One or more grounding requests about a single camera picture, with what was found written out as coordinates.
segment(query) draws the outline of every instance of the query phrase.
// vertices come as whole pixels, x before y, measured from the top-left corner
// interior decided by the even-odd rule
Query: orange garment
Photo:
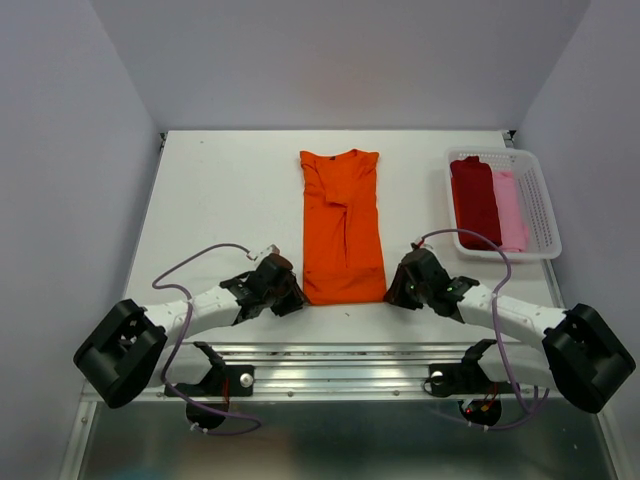
[[[303,290],[312,305],[381,302],[387,286],[376,208],[378,153],[300,152]]]

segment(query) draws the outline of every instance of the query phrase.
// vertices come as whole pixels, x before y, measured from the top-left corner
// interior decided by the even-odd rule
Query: dark red folded garment
[[[502,245],[498,206],[493,193],[491,167],[479,157],[451,162],[451,187],[458,228],[484,235]],[[482,240],[467,233],[459,234],[460,243],[470,250],[491,250]]]

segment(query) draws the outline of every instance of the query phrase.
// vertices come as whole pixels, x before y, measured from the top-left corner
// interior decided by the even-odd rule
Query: wall
[[[122,293],[157,129],[85,0],[0,6],[0,477],[57,478],[72,364]]]
[[[519,147],[540,159],[564,245],[565,303],[589,303],[640,360],[640,3],[594,0],[531,106]],[[640,475],[640,375],[614,398]]]
[[[92,0],[163,129],[515,128],[588,0]]]

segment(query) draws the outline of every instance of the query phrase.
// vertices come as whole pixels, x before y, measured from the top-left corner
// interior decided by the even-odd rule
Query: white basket
[[[451,225],[457,228],[456,214],[451,190],[451,167],[454,160],[464,160],[470,156],[480,157],[496,172],[513,172],[517,184],[518,202],[522,220],[529,228],[529,243],[526,252],[505,252],[511,260],[542,260],[556,258],[562,252],[558,225],[553,215],[549,192],[544,183],[538,159],[524,150],[512,148],[459,147],[450,148],[445,154],[447,200]],[[493,251],[469,250],[460,244],[458,235],[453,236],[456,248],[470,257],[500,260]]]

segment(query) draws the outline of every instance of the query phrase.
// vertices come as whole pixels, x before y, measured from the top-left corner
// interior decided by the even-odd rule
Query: pink cloth
[[[493,192],[498,205],[502,250],[505,252],[526,251],[529,242],[529,229],[522,221],[513,173],[493,172]]]

